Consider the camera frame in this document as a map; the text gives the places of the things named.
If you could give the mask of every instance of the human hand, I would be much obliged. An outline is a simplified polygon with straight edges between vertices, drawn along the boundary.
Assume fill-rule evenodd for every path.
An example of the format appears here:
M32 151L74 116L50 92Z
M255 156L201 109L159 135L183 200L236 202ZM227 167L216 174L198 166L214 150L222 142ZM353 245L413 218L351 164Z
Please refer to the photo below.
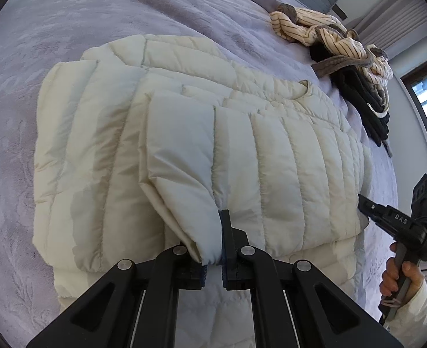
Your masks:
M396 252L397 243L393 243L390 246L392 252ZM383 273L383 281L379 285L379 290L383 296L389 297L393 292L398 291L398 269L395 266L394 258L389 258L387 261L387 269ZM411 285L408 288L408 292L403 301L403 305L408 303L418 292L419 288L423 284L424 275L421 273L419 267L411 262L404 262L402 264L402 272L404 275L411 280Z

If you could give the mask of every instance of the bedspread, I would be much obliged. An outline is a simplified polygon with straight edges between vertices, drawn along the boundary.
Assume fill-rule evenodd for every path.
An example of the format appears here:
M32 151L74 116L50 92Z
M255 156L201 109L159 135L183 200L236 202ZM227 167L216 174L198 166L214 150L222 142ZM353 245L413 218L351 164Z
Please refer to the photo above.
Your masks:
M329 78L318 80L308 50L273 33L268 13L279 3L299 6L294 0L15 0L4 7L0 13L0 331L13 348L25 346L59 312L52 269L31 244L39 86L54 64L78 60L90 47L135 34L205 36L231 60L279 78L310 80L328 94L372 149L370 198L397 205L395 175L386 151L369 142L360 116L331 87ZM372 224L358 242L358 300L374 316L388 243L389 238Z

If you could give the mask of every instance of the triangular cutout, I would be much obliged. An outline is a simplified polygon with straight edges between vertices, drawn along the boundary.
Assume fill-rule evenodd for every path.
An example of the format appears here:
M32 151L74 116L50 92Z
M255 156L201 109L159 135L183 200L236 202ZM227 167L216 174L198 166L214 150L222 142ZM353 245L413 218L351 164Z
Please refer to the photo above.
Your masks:
M360 324L358 316L337 299L324 285L316 285L315 291L333 333L339 335Z
M113 283L107 284L91 301L71 318L71 322L87 331L96 331L99 324L101 324L101 320L114 289L115 285Z

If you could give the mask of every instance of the person's arm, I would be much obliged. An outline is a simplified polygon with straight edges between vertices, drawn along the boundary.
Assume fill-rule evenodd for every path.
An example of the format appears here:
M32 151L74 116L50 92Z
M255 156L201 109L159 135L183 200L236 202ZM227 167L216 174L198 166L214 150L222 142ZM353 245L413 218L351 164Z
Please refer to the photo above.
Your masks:
M395 252L396 244L392 244L390 249ZM405 296L404 305L386 327L405 348L421 348L427 341L427 285L424 275L416 265L404 262L402 271L411 279L411 285ZM392 292L396 292L397 280L398 269L394 258L390 258L379 286L381 293L384 296L391 296Z

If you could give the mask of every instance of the white sleeve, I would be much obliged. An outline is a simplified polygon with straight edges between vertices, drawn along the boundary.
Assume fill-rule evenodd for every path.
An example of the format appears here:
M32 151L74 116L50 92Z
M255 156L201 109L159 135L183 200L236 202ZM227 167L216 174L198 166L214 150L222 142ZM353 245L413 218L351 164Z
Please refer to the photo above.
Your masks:
M386 324L387 330L405 348L421 348L427 341L427 285L421 288L406 305L402 306L395 318Z

